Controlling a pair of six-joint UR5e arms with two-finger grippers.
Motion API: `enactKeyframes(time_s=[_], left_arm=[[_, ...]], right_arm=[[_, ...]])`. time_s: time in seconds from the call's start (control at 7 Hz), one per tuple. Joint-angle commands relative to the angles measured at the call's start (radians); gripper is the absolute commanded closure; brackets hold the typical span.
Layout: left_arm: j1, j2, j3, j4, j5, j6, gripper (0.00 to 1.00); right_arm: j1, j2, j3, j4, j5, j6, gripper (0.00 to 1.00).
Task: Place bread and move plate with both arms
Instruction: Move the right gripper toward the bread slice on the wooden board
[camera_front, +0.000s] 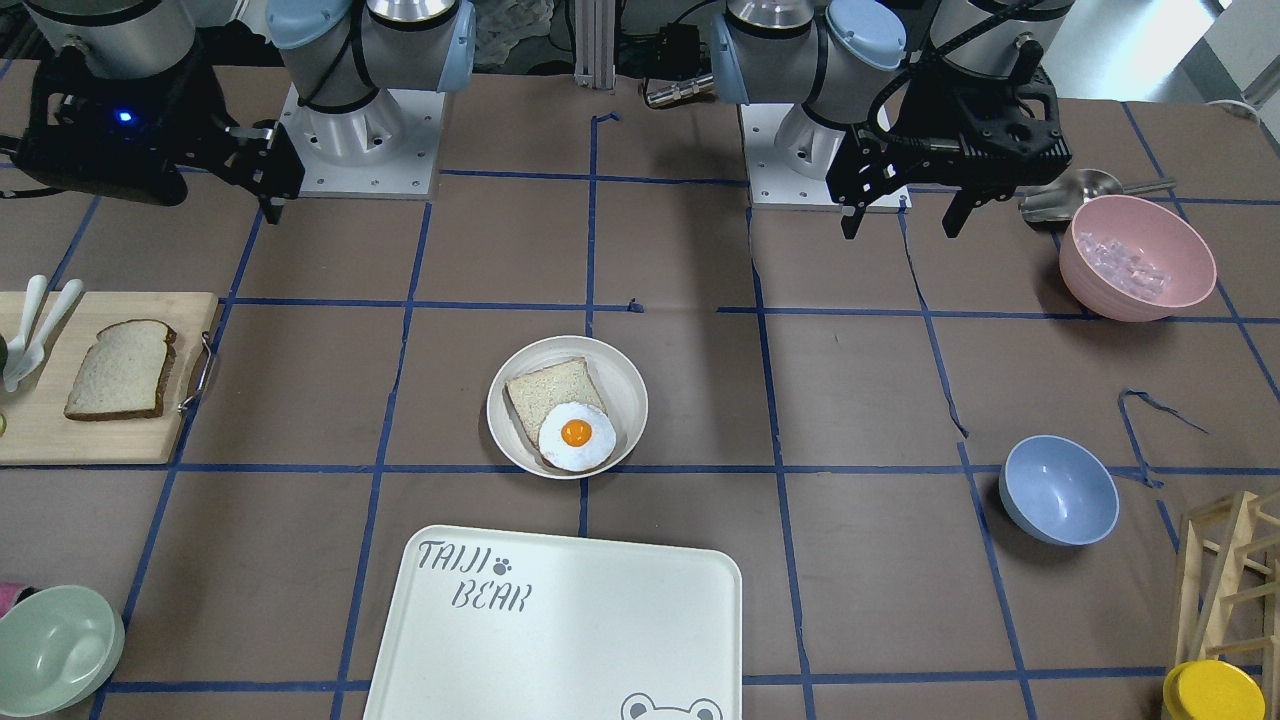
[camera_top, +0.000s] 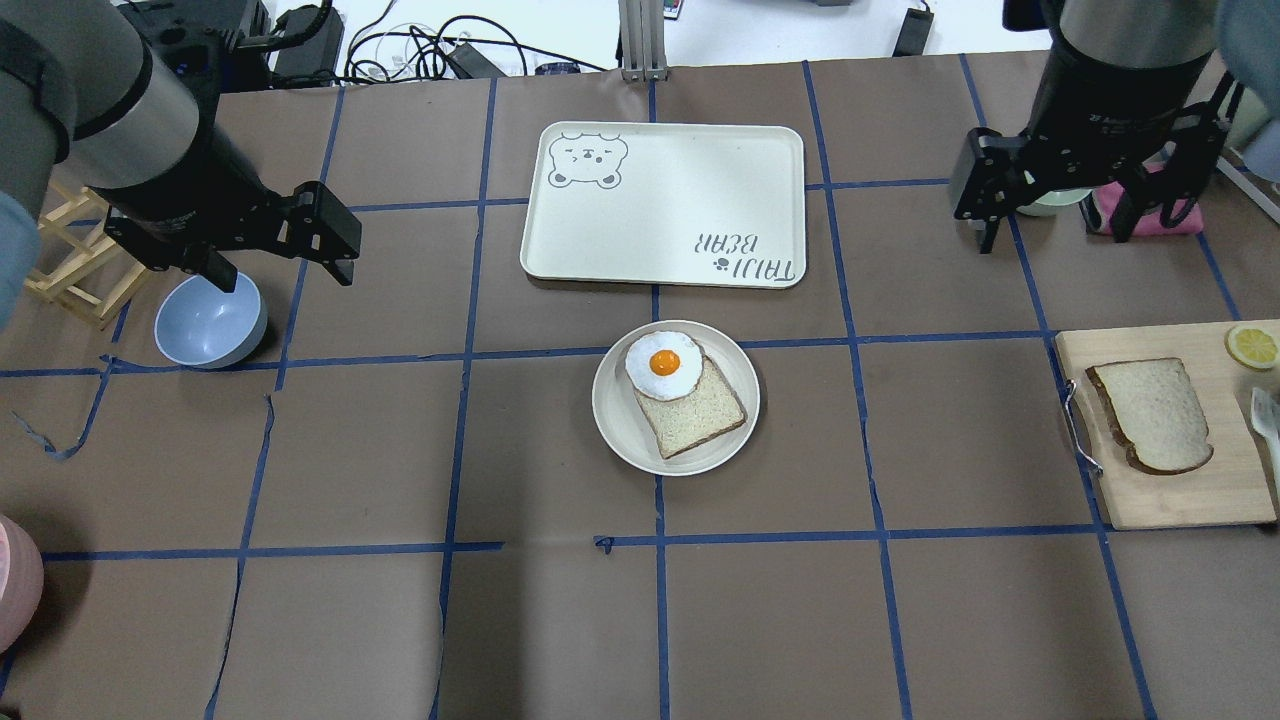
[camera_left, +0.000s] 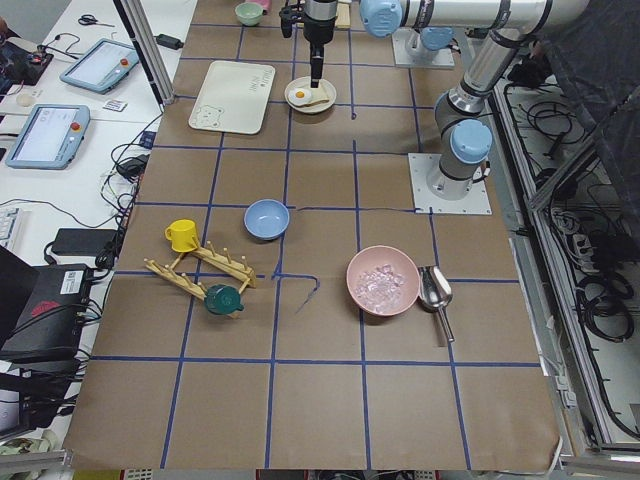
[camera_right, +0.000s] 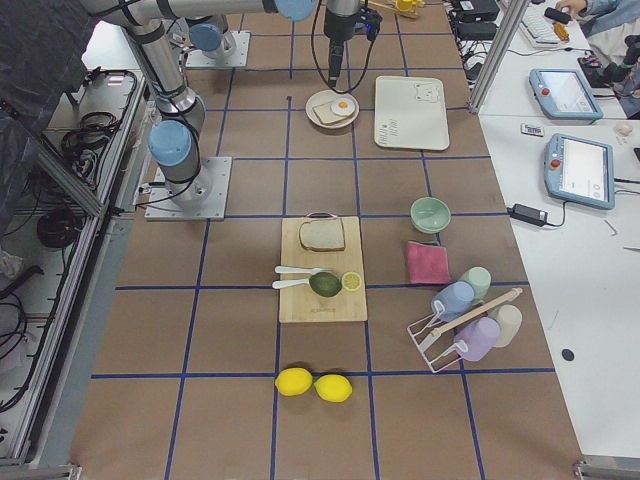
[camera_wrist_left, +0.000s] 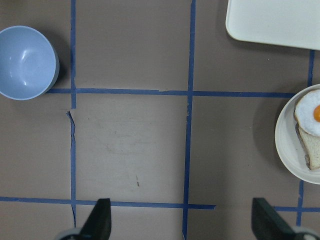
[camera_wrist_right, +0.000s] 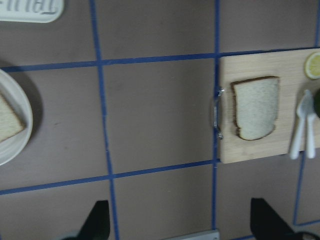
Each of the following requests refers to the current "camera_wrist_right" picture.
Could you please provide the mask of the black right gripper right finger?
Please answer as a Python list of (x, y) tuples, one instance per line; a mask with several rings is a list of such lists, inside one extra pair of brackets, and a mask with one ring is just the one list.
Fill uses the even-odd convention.
[(251, 199), (250, 230), (256, 240), (295, 239), (295, 232), (263, 198)]

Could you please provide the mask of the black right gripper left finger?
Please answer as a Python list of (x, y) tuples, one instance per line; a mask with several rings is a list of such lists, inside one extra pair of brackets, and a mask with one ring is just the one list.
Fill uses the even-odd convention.
[(80, 229), (77, 240), (108, 240), (111, 232), (108, 200), (95, 203)]

